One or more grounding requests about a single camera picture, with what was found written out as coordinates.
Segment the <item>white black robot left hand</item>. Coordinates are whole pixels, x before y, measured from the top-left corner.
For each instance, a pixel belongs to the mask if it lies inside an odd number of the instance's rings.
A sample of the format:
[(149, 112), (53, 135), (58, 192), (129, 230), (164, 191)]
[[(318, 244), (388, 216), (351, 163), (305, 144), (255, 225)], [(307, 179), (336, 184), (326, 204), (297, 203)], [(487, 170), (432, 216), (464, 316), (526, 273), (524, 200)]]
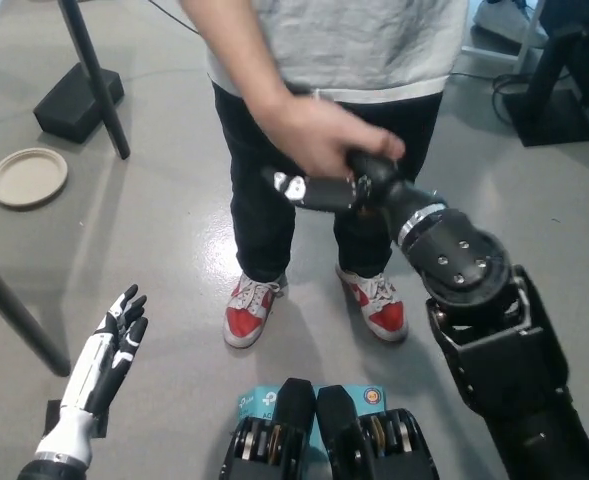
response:
[(86, 340), (63, 394), (59, 418), (38, 444), (37, 460), (54, 461), (85, 471), (90, 442), (122, 386), (145, 335), (147, 297), (131, 285), (106, 311)]

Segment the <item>person's bare right hand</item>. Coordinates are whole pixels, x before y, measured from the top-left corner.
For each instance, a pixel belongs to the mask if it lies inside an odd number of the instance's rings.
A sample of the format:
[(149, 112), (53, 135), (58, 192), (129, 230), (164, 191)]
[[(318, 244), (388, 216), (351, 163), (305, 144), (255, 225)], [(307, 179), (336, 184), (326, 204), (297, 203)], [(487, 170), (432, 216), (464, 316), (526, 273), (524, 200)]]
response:
[(272, 144), (311, 177), (349, 178), (347, 154), (356, 149), (392, 161), (405, 144), (328, 100), (284, 88), (245, 93), (248, 110)]

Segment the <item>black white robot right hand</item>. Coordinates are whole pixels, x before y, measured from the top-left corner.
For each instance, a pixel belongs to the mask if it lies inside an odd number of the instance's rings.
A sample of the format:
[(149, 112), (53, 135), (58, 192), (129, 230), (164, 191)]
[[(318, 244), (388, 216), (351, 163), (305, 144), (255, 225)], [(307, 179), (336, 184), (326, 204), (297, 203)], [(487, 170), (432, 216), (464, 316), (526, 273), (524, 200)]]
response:
[(328, 213), (376, 210), (385, 219), (391, 239), (400, 244), (429, 215), (447, 208), (439, 195), (404, 179), (390, 160), (360, 151), (348, 154), (353, 179), (290, 175), (264, 167), (262, 178), (290, 204)]

